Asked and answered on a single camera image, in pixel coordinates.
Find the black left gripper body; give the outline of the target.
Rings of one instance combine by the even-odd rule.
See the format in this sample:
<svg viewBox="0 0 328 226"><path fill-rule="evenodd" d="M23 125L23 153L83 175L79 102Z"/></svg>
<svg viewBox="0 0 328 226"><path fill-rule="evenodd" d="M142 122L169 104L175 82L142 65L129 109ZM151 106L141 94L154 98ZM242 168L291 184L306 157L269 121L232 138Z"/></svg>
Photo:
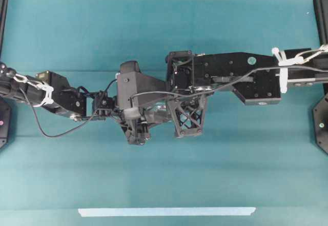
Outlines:
<svg viewBox="0 0 328 226"><path fill-rule="evenodd" d="M140 72L117 76L117 106L123 131L129 144L144 144L150 138L146 113L166 98L165 81Z"/></svg>

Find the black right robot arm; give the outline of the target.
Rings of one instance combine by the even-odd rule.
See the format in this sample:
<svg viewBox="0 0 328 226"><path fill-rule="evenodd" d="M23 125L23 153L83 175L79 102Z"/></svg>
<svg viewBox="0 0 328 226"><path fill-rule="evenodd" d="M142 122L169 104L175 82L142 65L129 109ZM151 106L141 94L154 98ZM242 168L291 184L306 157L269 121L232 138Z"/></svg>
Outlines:
<svg viewBox="0 0 328 226"><path fill-rule="evenodd" d="M327 46L272 49L272 55L170 52L167 81L182 108L201 108L216 92L233 92L245 105L274 105L289 87L327 82Z"/></svg>

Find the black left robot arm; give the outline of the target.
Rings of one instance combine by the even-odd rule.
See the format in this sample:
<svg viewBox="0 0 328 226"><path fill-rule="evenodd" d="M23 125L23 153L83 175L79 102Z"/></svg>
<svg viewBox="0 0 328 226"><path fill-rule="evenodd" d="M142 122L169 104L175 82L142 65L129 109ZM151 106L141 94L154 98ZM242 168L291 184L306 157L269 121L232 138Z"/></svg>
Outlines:
<svg viewBox="0 0 328 226"><path fill-rule="evenodd" d="M109 85L113 83L117 94L111 97L108 87L90 92L82 86L70 86L66 77L51 71L32 77L1 63L2 98L26 103L32 109L41 107L83 125L111 118L132 145L143 145L151 137L150 128L172 119L168 108L157 106L167 101L166 82L141 73L138 62L122 63Z"/></svg>

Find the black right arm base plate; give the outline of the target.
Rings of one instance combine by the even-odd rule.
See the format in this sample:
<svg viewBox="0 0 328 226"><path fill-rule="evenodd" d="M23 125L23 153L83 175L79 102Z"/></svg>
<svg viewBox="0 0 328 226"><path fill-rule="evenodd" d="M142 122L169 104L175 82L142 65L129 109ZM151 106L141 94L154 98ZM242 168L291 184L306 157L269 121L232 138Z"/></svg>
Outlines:
<svg viewBox="0 0 328 226"><path fill-rule="evenodd" d="M313 107L312 114L316 144L327 154L327 94Z"/></svg>

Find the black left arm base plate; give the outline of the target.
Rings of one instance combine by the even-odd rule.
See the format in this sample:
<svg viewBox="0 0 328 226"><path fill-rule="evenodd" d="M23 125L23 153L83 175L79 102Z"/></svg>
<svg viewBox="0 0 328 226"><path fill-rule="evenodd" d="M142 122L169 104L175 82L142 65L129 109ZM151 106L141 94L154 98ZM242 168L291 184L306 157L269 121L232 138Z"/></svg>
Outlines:
<svg viewBox="0 0 328 226"><path fill-rule="evenodd" d="M3 98L1 98L1 118L0 118L1 148L8 142L9 139L10 120L11 120L11 107Z"/></svg>

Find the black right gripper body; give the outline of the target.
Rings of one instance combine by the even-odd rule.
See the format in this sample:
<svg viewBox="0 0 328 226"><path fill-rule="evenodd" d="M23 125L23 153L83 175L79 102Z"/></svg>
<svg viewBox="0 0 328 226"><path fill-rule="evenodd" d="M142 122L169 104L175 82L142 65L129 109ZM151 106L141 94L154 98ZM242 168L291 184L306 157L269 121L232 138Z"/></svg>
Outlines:
<svg viewBox="0 0 328 226"><path fill-rule="evenodd" d="M169 52L166 57L168 108L205 108L213 90L213 55L192 51Z"/></svg>

